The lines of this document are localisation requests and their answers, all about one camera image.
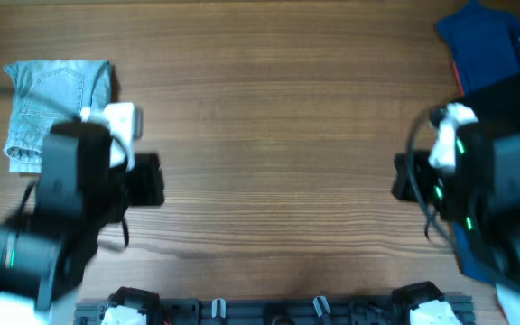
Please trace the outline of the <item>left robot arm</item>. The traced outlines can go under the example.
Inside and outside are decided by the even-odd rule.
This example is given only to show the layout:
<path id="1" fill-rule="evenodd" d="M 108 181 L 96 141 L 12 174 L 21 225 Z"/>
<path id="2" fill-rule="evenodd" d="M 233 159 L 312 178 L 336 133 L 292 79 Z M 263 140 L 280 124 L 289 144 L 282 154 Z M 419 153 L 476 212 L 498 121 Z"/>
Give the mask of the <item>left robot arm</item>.
<path id="1" fill-rule="evenodd" d="M 111 166 L 116 137 L 103 125 L 58 123 L 44 137 L 42 171 L 0 225 L 0 324 L 57 320 L 58 304 L 76 294 L 98 250 L 100 230 L 123 224 L 130 207 L 160 207 L 157 153 L 128 153 Z"/>

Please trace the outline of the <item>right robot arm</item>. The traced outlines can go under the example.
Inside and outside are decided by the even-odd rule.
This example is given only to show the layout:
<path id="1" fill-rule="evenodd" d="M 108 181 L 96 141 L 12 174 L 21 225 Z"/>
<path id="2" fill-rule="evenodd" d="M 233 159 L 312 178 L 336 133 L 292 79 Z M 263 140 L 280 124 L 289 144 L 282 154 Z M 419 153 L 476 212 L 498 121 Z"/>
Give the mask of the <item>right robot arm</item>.
<path id="1" fill-rule="evenodd" d="M 413 123 L 400 154 L 405 192 L 458 254 L 497 287 L 507 320 L 520 324 L 520 133 L 503 123 L 470 123 L 452 137 L 451 173 L 416 150 L 422 124 Z"/>

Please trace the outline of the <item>light blue jeans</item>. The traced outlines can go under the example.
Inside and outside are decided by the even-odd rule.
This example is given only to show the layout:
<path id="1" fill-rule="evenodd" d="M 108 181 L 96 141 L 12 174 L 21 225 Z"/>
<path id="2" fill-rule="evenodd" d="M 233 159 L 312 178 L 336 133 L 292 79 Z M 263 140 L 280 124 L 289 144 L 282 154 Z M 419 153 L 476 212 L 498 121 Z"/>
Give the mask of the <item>light blue jeans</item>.
<path id="1" fill-rule="evenodd" d="M 101 111 L 111 101 L 108 60 L 20 60 L 4 72 L 14 85 L 4 147 L 10 172 L 39 173 L 51 127 L 79 118 L 83 107 Z"/>

